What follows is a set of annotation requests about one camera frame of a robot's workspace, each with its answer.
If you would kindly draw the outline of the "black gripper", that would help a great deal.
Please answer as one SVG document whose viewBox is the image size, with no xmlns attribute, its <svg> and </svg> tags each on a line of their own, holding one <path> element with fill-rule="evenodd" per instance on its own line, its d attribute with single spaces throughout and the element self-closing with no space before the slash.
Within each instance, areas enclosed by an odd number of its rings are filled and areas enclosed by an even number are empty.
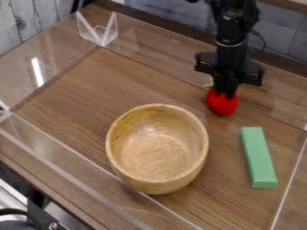
<svg viewBox="0 0 307 230">
<path fill-rule="evenodd" d="M 219 43 L 215 52 L 195 53 L 195 71 L 212 76 L 216 93 L 222 94 L 226 88 L 228 99 L 240 84 L 260 86 L 266 74 L 266 68 L 251 60 L 246 41 L 234 46 Z"/>
</svg>

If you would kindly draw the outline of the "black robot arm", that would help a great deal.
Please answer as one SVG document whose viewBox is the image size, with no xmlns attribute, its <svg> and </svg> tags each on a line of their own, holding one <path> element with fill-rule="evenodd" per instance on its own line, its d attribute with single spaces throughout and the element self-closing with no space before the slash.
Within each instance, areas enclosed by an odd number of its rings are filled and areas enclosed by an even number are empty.
<svg viewBox="0 0 307 230">
<path fill-rule="evenodd" d="M 216 24 L 215 52 L 195 53 L 195 71 L 214 78 L 216 95 L 232 99 L 242 84 L 260 86 L 266 68 L 252 58 L 248 35 L 259 22 L 255 0 L 187 0 L 203 1 L 211 8 Z"/>
</svg>

